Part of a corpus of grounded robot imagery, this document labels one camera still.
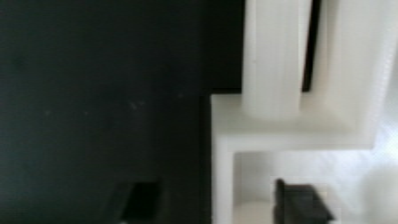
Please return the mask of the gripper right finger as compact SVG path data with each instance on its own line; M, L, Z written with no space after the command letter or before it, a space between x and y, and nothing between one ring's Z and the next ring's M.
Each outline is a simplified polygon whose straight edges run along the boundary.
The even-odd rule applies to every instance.
M276 180L274 224L329 224L334 215L310 184Z

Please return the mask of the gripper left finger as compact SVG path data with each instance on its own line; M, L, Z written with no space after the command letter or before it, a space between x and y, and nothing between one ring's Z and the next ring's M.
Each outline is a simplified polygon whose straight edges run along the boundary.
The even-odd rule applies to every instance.
M158 213L162 183L125 182L116 186L105 209L105 224L153 224Z

